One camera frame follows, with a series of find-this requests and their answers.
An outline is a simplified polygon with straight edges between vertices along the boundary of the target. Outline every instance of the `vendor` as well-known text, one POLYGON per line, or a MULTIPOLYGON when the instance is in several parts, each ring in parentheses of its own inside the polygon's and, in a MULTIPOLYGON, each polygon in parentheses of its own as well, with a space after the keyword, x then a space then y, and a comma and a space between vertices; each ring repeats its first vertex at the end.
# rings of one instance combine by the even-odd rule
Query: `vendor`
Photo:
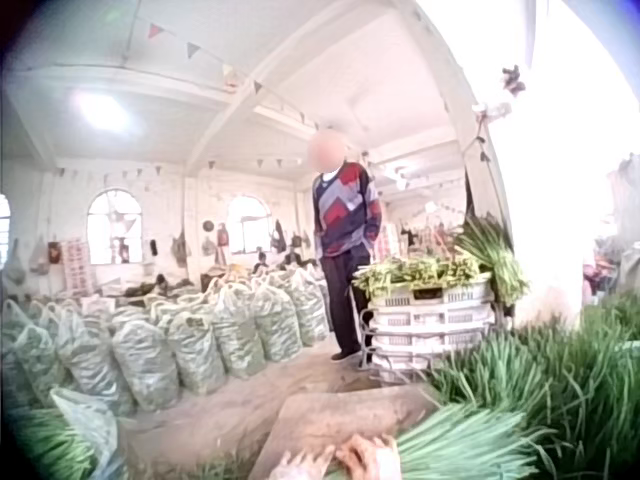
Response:
POLYGON ((269 268, 267 265, 267 254, 264 252, 258 253, 258 263, 253 266, 253 274, 255 275, 260 270, 260 267, 269 268))

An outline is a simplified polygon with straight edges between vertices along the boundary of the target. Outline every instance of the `concrete floor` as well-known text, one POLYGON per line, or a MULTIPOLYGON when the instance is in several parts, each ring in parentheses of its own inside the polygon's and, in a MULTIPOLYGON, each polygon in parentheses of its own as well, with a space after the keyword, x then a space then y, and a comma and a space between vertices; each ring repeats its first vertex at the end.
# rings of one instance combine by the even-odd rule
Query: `concrete floor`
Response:
POLYGON ((259 449, 287 397, 296 393, 351 392, 377 387, 359 371, 359 356, 330 361, 333 335, 285 363, 270 363, 248 380, 230 378, 206 397, 184 393, 174 408, 140 413, 125 428, 136 453, 154 464, 191 468, 226 453, 259 449))

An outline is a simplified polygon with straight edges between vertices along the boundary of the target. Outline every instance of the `stacked white crates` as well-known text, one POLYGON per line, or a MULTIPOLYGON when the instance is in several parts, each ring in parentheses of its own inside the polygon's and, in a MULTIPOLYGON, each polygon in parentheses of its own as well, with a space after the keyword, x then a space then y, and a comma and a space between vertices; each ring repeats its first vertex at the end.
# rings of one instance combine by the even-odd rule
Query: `stacked white crates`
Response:
POLYGON ((443 353, 479 342, 495 323, 489 281, 483 275, 469 285, 415 292, 398 286, 374 298, 369 328, 361 327, 372 335, 371 367, 379 378, 397 382, 426 370, 443 353))

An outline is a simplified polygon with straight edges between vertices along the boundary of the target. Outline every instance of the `window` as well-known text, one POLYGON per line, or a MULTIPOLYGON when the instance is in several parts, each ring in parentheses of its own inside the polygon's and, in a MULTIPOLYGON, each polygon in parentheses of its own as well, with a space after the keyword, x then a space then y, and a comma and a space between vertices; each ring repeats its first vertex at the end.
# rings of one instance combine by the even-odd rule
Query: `window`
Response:
POLYGON ((229 206, 227 228, 231 253, 254 253, 258 248, 269 250, 271 214, 257 198, 234 198, 229 206))
POLYGON ((87 238, 91 263, 109 265, 142 261, 142 210, 131 194, 108 190, 89 208, 87 238))
POLYGON ((0 268, 4 267, 9 253, 9 220, 11 209, 7 197, 0 193, 0 268))

